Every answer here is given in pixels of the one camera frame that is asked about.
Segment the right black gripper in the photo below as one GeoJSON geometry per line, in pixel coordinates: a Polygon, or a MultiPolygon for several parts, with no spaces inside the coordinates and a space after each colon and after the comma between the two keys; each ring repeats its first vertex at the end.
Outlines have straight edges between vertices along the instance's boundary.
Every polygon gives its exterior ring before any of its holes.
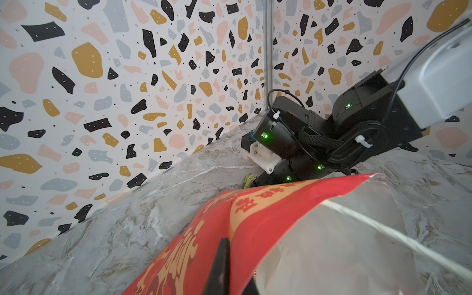
{"type": "Polygon", "coordinates": [[[299,136],[301,131],[308,135],[332,136],[329,121],[287,97],[277,97],[254,131],[254,139],[279,156],[281,162],[270,172],[258,176],[255,186],[322,179],[332,174],[332,169],[322,164],[315,154],[326,149],[303,142],[299,136]]]}

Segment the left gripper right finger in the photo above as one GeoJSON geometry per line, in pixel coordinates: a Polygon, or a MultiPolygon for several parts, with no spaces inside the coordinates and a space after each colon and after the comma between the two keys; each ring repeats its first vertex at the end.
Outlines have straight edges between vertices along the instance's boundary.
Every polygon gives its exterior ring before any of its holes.
{"type": "Polygon", "coordinates": [[[248,282],[248,285],[242,292],[242,295],[259,295],[259,291],[256,286],[256,282],[252,277],[251,280],[248,282]]]}

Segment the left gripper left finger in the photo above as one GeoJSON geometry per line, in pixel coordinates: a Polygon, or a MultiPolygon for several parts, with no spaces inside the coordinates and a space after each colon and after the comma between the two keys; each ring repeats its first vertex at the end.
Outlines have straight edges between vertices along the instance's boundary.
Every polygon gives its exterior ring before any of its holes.
{"type": "Polygon", "coordinates": [[[230,244],[222,238],[208,275],[203,295],[228,295],[230,279],[230,244]]]}

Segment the green mango tea candy packet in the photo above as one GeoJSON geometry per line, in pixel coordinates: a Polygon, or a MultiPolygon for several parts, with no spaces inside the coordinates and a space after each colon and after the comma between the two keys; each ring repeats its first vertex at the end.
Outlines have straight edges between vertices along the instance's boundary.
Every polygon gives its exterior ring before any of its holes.
{"type": "Polygon", "coordinates": [[[258,187],[256,180],[259,178],[258,174],[249,173],[246,175],[243,181],[243,189],[255,188],[258,187]]]}

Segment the red paper gift bag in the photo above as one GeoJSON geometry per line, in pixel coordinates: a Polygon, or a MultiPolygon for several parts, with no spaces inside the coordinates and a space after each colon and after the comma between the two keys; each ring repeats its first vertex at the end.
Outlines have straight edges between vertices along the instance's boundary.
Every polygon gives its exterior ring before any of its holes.
{"type": "Polygon", "coordinates": [[[227,191],[209,200],[127,287],[128,295],[202,295],[222,238],[229,295],[422,295],[419,259],[464,283],[472,270],[407,234],[383,175],[227,191]]]}

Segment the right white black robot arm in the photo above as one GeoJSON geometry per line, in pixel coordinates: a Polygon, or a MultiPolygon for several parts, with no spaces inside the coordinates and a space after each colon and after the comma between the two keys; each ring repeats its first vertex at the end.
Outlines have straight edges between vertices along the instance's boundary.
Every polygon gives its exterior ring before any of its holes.
{"type": "Polygon", "coordinates": [[[288,90],[269,98],[268,112],[251,134],[280,157],[249,182],[268,186],[352,175],[355,166],[395,148],[472,102],[472,21],[447,29],[410,59],[365,77],[340,95],[322,118],[288,90]]]}

